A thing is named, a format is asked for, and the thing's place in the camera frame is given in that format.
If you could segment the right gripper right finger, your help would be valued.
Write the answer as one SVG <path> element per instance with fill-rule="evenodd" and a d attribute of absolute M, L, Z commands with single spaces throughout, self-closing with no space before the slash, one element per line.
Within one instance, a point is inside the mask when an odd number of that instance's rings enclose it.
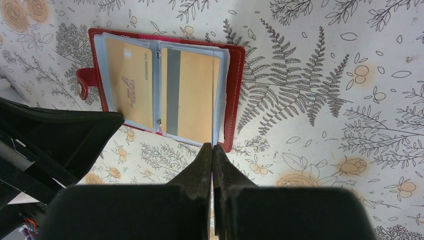
<path fill-rule="evenodd" d="M 374 240 L 360 201 L 335 187 L 260 187 L 212 150 L 214 230 L 221 240 Z"/>

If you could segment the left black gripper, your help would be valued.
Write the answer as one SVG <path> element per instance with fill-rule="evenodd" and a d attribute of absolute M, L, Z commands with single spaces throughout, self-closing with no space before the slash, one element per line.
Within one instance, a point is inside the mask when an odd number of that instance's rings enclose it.
<path fill-rule="evenodd" d="M 91 169 L 123 125 L 117 112 L 30 107 L 0 100 L 0 238 L 27 226 L 37 235 L 46 209 Z"/>

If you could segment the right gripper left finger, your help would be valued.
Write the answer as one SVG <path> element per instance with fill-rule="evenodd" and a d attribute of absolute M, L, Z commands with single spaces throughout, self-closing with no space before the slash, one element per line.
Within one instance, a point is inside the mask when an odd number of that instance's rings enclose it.
<path fill-rule="evenodd" d="M 212 145 L 166 184 L 81 184 L 49 205 L 40 240 L 207 240 Z"/>

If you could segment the gold VIP card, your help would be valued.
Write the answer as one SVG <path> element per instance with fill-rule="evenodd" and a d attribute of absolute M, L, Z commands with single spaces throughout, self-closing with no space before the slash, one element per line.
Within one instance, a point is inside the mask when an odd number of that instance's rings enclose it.
<path fill-rule="evenodd" d="M 135 125 L 152 129 L 152 51 L 117 38 L 105 39 L 113 107 Z"/>

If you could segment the red card holder wallet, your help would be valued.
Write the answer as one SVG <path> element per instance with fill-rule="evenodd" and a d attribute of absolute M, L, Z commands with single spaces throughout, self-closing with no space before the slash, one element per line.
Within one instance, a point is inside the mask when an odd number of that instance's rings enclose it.
<path fill-rule="evenodd" d="M 207 143 L 219 144 L 225 152 L 232 150 L 233 137 L 236 131 L 238 101 L 241 92 L 244 59 L 246 51 L 242 46 L 223 43 L 211 43 L 159 35 L 131 33 L 100 28 L 88 30 L 89 44 L 92 50 L 93 67 L 80 68 L 76 71 L 77 83 L 80 88 L 80 98 L 88 97 L 89 87 L 96 87 L 99 92 L 101 109 L 105 112 L 118 112 L 113 105 L 112 88 L 108 73 L 106 38 L 115 38 L 149 48 L 152 51 L 152 103 L 153 128 L 148 129 L 136 125 L 124 118 L 126 126 L 157 134 L 186 144 L 201 146 L 204 143 L 191 142 L 162 132 L 162 49 L 176 48 L 178 50 L 214 54 L 220 59 L 219 78 L 215 93 L 213 110 L 212 140 Z"/>

